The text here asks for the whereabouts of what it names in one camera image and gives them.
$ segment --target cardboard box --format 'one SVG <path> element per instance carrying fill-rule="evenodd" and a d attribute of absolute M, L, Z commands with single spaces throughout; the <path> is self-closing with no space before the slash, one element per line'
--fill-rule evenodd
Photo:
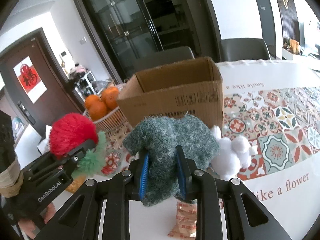
<path fill-rule="evenodd" d="M 181 118 L 187 112 L 209 128 L 222 126 L 222 78 L 209 57 L 139 71 L 117 102 L 132 127 L 147 116 Z"/>

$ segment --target cloth wrap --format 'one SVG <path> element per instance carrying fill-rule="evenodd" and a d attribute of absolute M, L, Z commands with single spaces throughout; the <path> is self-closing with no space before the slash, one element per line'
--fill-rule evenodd
<path fill-rule="evenodd" d="M 205 170 L 219 152 L 219 144 L 209 128 L 197 117 L 186 114 L 182 119 L 148 117 L 124 139 L 131 155 L 146 148 L 149 152 L 147 190 L 142 203 L 155 205 L 171 196 L 179 197 L 176 146 L 181 145 L 186 158 Z"/>
<path fill-rule="evenodd" d="M 0 173 L 0 194 L 6 198 L 18 195 L 23 182 L 23 174 L 16 155 L 10 166 Z"/>

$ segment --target green felt toy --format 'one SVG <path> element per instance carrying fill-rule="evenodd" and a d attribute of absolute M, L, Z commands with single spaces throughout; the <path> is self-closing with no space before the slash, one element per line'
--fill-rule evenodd
<path fill-rule="evenodd" d="M 103 131 L 98 133 L 98 143 L 95 149 L 87 150 L 86 155 L 78 162 L 77 169 L 73 171 L 72 177 L 75 179 L 80 175 L 92 176 L 106 165 L 106 134 Z"/>
<path fill-rule="evenodd" d="M 181 145 L 186 158 L 205 170 L 219 152 L 219 144 L 209 128 L 197 117 L 182 119 L 148 117 L 124 139 L 131 155 L 146 148 L 149 152 L 147 190 L 142 203 L 152 206 L 171 196 L 179 196 L 176 146 Z"/>

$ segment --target glass door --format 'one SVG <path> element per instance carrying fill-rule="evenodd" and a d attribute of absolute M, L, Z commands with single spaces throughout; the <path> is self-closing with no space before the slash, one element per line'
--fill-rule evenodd
<path fill-rule="evenodd" d="M 89 14 L 107 38 L 107 51 L 114 54 L 110 58 L 123 80 L 136 72 L 132 65 L 135 59 L 163 50 L 143 0 L 85 1 Z"/>

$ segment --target chair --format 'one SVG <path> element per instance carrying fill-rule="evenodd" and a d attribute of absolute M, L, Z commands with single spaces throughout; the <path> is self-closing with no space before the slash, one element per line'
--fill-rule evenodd
<path fill-rule="evenodd" d="M 193 59 L 192 50 L 188 46 L 182 46 L 173 49 L 167 49 L 160 52 L 155 52 L 143 58 L 138 58 L 133 62 L 136 71 L 171 64 L 185 59 Z"/>
<path fill-rule="evenodd" d="M 263 39 L 239 38 L 220 41 L 221 61 L 241 59 L 270 59 L 268 47 Z"/>

